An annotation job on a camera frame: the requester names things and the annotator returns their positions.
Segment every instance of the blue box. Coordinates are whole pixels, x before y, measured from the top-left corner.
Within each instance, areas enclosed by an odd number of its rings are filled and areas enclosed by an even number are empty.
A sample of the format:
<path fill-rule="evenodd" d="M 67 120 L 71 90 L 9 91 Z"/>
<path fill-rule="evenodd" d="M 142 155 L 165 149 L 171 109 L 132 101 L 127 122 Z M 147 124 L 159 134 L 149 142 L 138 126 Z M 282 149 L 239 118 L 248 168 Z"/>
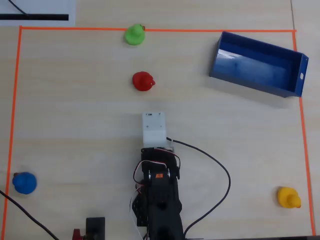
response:
<path fill-rule="evenodd" d="M 301 97 L 309 58 L 293 50 L 222 32 L 210 77 L 281 97 Z"/>

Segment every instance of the black cable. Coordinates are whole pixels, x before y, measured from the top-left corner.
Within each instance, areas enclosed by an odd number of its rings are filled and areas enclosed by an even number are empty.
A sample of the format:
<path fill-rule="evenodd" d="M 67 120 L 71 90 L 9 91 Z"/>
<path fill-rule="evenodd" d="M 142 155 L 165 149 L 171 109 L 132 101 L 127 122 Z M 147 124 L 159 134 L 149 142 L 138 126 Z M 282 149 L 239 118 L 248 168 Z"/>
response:
<path fill-rule="evenodd" d="M 38 222 L 33 216 L 30 215 L 30 213 L 27 212 L 19 203 L 17 203 L 15 200 L 13 200 L 11 197 L 9 197 L 7 194 L 5 194 L 3 191 L 0 190 L 0 194 L 3 195 L 6 199 L 8 199 L 10 202 L 12 202 L 14 205 L 16 205 L 25 215 L 28 216 L 32 221 L 35 222 L 38 226 L 40 226 L 43 230 L 45 230 L 54 240 L 59 240 L 48 228 L 46 228 L 43 224 Z"/>
<path fill-rule="evenodd" d="M 220 167 L 223 168 L 223 170 L 226 172 L 227 176 L 228 176 L 228 179 L 229 179 L 229 185 L 228 185 L 228 189 L 226 190 L 226 193 L 225 195 L 223 196 L 223 198 L 213 207 L 211 208 L 209 211 L 207 211 L 203 216 L 199 217 L 197 220 L 195 220 L 193 223 L 191 223 L 187 228 L 186 230 L 184 231 L 183 235 L 184 235 L 184 239 L 186 239 L 186 235 L 187 235 L 187 232 L 189 231 L 190 228 L 192 228 L 195 224 L 197 224 L 198 222 L 200 222 L 202 219 L 204 219 L 206 216 L 208 216 L 213 210 L 216 209 L 216 207 L 218 207 L 227 197 L 228 193 L 229 193 L 229 190 L 230 190 L 230 186 L 231 186 L 231 178 L 230 178 L 230 174 L 228 172 L 228 170 L 217 160 L 215 159 L 213 156 L 209 155 L 208 153 L 206 153 L 205 151 L 195 147 L 195 146 L 192 146 L 192 145 L 189 145 L 187 143 L 184 143 L 182 141 L 177 141 L 177 140 L 172 140 L 171 138 L 167 137 L 166 138 L 168 141 L 171 141 L 171 142 L 174 142 L 174 143 L 177 143 L 177 144 L 182 144 L 182 145 L 185 145 L 189 148 L 192 148 L 192 149 L 195 149 L 195 150 L 198 150 L 199 152 L 203 153 L 204 155 L 208 156 L 209 158 L 211 158 L 212 160 L 214 160 L 217 164 L 220 165 Z"/>
<path fill-rule="evenodd" d="M 20 13 L 24 14 L 24 15 L 27 15 L 28 16 L 28 13 L 26 13 L 25 11 L 22 11 L 20 7 L 18 7 L 17 5 L 15 5 L 15 3 L 11 0 L 8 0 L 16 9 L 18 9 L 20 11 Z"/>

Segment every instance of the wire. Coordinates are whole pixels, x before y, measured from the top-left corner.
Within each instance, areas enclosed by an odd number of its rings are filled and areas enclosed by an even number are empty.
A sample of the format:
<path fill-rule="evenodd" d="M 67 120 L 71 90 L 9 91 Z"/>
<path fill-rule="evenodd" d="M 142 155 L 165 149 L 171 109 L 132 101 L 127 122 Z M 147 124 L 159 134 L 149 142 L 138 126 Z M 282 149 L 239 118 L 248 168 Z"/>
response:
<path fill-rule="evenodd" d="M 228 193 L 229 193 L 229 190 L 230 190 L 230 186 L 231 186 L 231 177 L 230 177 L 230 174 L 228 172 L 228 170 L 217 160 L 215 159 L 213 156 L 209 155 L 208 153 L 206 153 L 205 151 L 195 147 L 195 146 L 192 146 L 192 145 L 189 145 L 187 143 L 184 143 L 182 141 L 177 141 L 177 140 L 173 140 L 169 137 L 166 138 L 168 141 L 172 141 L 174 143 L 177 143 L 177 144 L 182 144 L 182 145 L 185 145 L 189 148 L 192 148 L 192 149 L 195 149 L 201 153 L 203 153 L 204 155 L 208 156 L 209 158 L 211 158 L 212 160 L 214 160 L 217 164 L 220 165 L 220 167 L 223 168 L 223 170 L 226 172 L 227 176 L 228 176 L 228 179 L 229 179 L 229 184 L 228 184 L 228 188 L 226 190 L 226 193 L 225 195 L 223 196 L 223 198 L 216 204 L 214 205 L 213 208 L 211 208 L 209 211 L 207 211 L 203 216 L 199 217 L 197 220 L 195 220 L 193 223 L 191 223 L 184 231 L 183 235 L 184 235 L 184 239 L 186 239 L 186 235 L 187 235 L 187 232 L 189 231 L 190 228 L 192 228 L 195 224 L 197 224 L 198 222 L 200 222 L 202 219 L 204 219 L 206 216 L 208 216 L 213 210 L 215 210 L 227 197 Z"/>
<path fill-rule="evenodd" d="M 15 200 L 13 200 L 11 197 L 9 197 L 7 194 L 5 194 L 3 191 L 0 190 L 0 194 L 3 195 L 6 199 L 8 199 L 10 202 L 12 202 L 14 205 L 16 205 L 25 215 L 28 216 L 35 224 L 40 226 L 43 230 L 45 230 L 54 240 L 59 240 L 48 228 L 46 228 L 42 223 L 37 221 L 33 216 L 30 215 L 30 213 L 27 212 L 19 203 L 17 203 Z"/>
<path fill-rule="evenodd" d="M 131 208 L 132 208 L 131 201 L 132 201 L 132 198 L 134 197 L 135 193 L 138 192 L 138 190 L 139 190 L 140 188 L 141 188 L 141 187 L 137 188 L 137 189 L 134 191 L 132 197 L 130 198 L 129 209 L 130 209 L 130 217 L 131 217 L 131 219 L 132 219 L 132 221 L 133 221 L 133 224 L 134 224 L 134 226 L 135 226 L 135 229 L 138 231 L 138 233 L 139 233 L 139 235 L 140 235 L 140 238 L 141 238 L 142 240 L 144 240 L 144 238 L 142 237 L 142 235 L 141 235 L 141 233 L 140 233 L 140 231 L 139 231 L 139 229 L 138 229 L 138 226 L 137 226 L 134 218 L 132 217 L 132 213 L 131 213 Z"/>
<path fill-rule="evenodd" d="M 24 15 L 28 15 L 28 13 L 26 13 L 25 11 L 22 11 L 20 7 L 18 7 L 17 5 L 15 5 L 15 3 L 11 0 L 8 0 L 16 9 L 18 9 L 20 11 L 20 13 L 24 14 Z"/>
<path fill-rule="evenodd" d="M 136 180 L 135 176 L 136 176 L 137 169 L 139 168 L 139 166 L 140 166 L 143 162 L 150 162 L 150 163 L 154 163 L 154 164 L 161 164 L 161 165 L 164 165 L 165 168 L 167 168 L 167 165 L 166 165 L 164 162 L 161 162 L 161 161 L 141 160 L 140 162 L 138 162 L 138 165 L 135 167 L 134 172 L 133 172 L 133 180 L 134 180 L 137 184 L 140 184 L 141 186 L 143 186 L 143 184 L 141 184 L 141 182 L 138 182 L 138 181 Z"/>
<path fill-rule="evenodd" d="M 168 151 L 168 150 L 165 150 L 165 149 L 161 149 L 161 148 L 155 148 L 155 150 L 159 150 L 159 151 L 163 151 L 163 152 L 167 152 L 167 153 L 170 153 L 174 156 L 176 156 L 178 159 L 179 159 L 179 170 L 180 170 L 180 166 L 181 166 L 181 160 L 180 160 L 180 157 L 178 157 L 177 154 L 175 154 L 174 152 L 172 151 Z"/>

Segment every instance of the black strip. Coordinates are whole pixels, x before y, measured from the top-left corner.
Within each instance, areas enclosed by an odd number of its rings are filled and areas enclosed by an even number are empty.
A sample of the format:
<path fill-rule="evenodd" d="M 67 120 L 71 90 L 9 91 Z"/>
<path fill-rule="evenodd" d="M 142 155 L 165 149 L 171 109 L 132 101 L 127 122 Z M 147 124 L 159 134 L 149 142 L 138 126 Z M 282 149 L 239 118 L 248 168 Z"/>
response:
<path fill-rule="evenodd" d="M 0 20 L 69 21 L 69 14 L 0 14 Z"/>

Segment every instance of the black base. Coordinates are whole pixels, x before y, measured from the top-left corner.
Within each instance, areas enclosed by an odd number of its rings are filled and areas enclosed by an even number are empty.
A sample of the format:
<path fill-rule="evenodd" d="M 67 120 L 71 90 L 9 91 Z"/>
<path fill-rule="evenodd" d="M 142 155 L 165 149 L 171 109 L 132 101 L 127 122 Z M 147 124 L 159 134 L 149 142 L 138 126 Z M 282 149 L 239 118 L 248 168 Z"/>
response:
<path fill-rule="evenodd" d="M 85 220 L 84 240 L 105 240 L 106 221 L 104 217 L 88 217 Z"/>

